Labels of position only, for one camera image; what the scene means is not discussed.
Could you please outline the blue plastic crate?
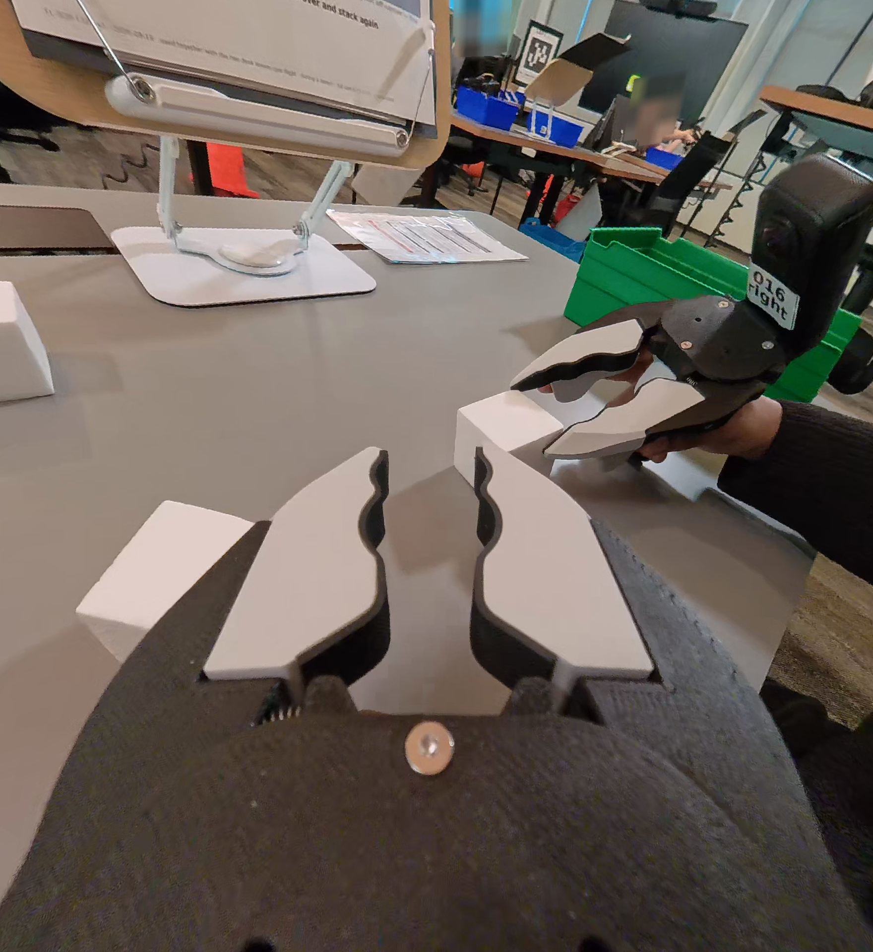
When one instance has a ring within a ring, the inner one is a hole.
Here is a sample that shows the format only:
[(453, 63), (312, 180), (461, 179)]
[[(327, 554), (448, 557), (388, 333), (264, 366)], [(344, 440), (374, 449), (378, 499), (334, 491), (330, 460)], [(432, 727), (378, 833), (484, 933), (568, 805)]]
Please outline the blue plastic crate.
[(587, 239), (574, 240), (538, 218), (528, 218), (517, 230), (574, 263), (580, 263), (584, 256)]

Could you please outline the orange plastic object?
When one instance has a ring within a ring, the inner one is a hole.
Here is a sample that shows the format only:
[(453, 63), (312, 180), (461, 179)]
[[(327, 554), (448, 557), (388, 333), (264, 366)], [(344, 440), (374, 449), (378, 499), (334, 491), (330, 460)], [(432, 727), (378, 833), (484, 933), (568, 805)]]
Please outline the orange plastic object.
[(219, 197), (257, 199), (248, 184), (243, 151), (239, 147), (206, 144), (212, 194)]

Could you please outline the black monitor screen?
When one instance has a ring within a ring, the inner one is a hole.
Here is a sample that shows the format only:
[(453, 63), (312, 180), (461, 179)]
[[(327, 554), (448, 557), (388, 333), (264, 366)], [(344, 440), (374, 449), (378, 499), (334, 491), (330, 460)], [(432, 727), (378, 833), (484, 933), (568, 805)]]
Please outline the black monitor screen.
[(637, 2), (615, 2), (604, 32), (628, 38), (628, 51), (594, 71), (578, 105), (604, 113), (633, 77), (682, 78), (680, 120), (694, 125), (737, 51), (747, 26), (720, 18), (675, 16)]

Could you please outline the wooden board stand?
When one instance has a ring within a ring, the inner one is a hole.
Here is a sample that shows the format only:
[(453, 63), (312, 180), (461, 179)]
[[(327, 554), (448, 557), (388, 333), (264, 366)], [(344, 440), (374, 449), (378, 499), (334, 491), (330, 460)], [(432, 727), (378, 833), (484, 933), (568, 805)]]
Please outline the wooden board stand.
[(552, 60), (525, 89), (528, 136), (562, 148), (574, 148), (575, 142), (568, 145), (557, 141), (558, 108), (592, 80), (596, 69), (626, 53), (630, 39), (630, 36), (619, 39), (598, 32)]

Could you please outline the person's right forearm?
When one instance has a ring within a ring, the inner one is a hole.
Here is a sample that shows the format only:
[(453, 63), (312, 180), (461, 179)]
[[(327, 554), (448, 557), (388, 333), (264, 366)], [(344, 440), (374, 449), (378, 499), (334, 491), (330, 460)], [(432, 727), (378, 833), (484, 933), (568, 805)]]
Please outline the person's right forearm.
[(718, 487), (873, 586), (873, 422), (779, 406), (770, 446), (754, 460), (730, 456)]

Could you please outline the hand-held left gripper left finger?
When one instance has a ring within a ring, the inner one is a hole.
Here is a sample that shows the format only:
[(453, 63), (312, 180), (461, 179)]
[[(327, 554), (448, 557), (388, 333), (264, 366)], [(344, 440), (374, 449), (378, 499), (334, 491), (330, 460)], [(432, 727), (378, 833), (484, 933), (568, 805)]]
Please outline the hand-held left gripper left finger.
[(205, 661), (208, 680), (283, 680), (298, 700), (319, 676), (351, 686), (383, 660), (388, 492), (388, 452), (369, 446), (277, 510)]

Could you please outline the fiducial marker sign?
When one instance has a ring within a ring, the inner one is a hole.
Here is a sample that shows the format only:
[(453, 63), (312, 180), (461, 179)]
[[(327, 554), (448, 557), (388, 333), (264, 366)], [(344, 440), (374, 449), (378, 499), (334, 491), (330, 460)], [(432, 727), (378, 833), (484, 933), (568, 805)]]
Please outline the fiducial marker sign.
[(531, 19), (516, 57), (514, 83), (527, 87), (535, 81), (558, 58), (562, 40), (561, 31)]

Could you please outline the printed instruction sheet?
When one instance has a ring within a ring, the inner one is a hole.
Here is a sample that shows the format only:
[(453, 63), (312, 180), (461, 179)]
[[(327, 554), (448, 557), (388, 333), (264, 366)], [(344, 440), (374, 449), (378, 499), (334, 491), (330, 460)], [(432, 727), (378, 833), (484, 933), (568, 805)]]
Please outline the printed instruction sheet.
[(436, 119), (431, 22), (419, 2), (14, 1), (19, 26), (101, 46), (123, 65), (396, 123)]

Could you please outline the wood-top standing desk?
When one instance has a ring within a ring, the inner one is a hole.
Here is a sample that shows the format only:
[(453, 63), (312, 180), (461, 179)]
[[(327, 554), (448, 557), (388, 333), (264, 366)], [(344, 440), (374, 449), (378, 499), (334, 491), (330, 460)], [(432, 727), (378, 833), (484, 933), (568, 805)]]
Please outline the wood-top standing desk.
[(873, 110), (776, 86), (763, 87), (758, 98), (779, 112), (792, 113), (797, 125), (831, 149), (873, 161)]

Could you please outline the white document stand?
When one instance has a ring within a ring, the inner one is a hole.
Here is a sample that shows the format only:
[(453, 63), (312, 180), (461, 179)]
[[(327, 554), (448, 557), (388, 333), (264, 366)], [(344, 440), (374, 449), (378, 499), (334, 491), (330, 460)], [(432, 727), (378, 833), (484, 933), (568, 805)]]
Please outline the white document stand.
[[(433, 39), (432, 125), (346, 113), (157, 67), (126, 66), (105, 40), (93, 47), (22, 29), (13, 3), (0, 1), (3, 84), (75, 124), (159, 137), (158, 225), (120, 228), (111, 235), (150, 296), (160, 303), (204, 307), (374, 290), (375, 280), (317, 232), (356, 168), (417, 174), (439, 158), (450, 129), (448, 2), (419, 2)], [(184, 140), (332, 164), (290, 228), (184, 228), (173, 210)]]

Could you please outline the person's dark clothing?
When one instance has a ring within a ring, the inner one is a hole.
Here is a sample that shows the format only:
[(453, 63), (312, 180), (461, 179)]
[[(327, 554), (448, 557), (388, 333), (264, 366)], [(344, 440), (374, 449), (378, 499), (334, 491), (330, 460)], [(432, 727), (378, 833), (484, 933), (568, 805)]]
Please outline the person's dark clothing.
[(827, 850), (873, 930), (873, 710), (854, 728), (767, 679), (760, 698), (795, 761)]

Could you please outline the green plastic bin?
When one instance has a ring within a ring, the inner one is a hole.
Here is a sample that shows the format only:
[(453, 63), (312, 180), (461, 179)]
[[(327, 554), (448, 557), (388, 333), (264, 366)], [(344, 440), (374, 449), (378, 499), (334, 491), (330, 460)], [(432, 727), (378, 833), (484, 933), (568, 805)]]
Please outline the green plastic bin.
[[(668, 240), (659, 229), (596, 229), (580, 259), (564, 316), (587, 327), (635, 303), (713, 294), (741, 300), (747, 290), (747, 266), (709, 248)], [(859, 316), (838, 310), (821, 343), (790, 363), (766, 395), (811, 403), (860, 326)]]

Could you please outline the person's right hand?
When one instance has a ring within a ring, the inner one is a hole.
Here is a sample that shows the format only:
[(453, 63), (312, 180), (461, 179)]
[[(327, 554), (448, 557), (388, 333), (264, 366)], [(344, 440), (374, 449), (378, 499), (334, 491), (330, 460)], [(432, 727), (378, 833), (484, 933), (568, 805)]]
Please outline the person's right hand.
[(773, 444), (783, 420), (780, 402), (761, 396), (738, 410), (726, 423), (705, 432), (679, 431), (647, 441), (636, 453), (661, 463), (672, 453), (699, 448), (746, 460), (762, 457)]

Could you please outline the brown wooden table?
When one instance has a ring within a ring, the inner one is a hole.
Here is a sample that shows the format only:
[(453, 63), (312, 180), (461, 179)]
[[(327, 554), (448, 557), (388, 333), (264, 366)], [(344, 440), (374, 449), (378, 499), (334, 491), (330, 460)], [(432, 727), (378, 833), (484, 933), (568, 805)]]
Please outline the brown wooden table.
[(527, 136), (519, 129), (505, 130), (478, 123), (456, 110), (451, 110), (450, 121), (453, 132), (466, 133), (493, 146), (500, 146), (513, 152), (519, 160), (538, 158), (542, 162), (581, 163), (606, 177), (654, 185), (660, 185), (674, 174), (674, 171), (655, 166), (637, 156), (609, 156), (590, 149), (561, 147)]

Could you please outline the clear sleeve printed sheet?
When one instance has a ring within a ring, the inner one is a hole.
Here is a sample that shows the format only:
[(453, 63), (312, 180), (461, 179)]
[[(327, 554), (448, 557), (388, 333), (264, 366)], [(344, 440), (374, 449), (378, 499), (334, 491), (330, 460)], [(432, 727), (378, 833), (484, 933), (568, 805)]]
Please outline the clear sleeve printed sheet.
[(326, 216), (356, 243), (390, 264), (489, 264), (528, 259), (460, 215), (331, 209)]

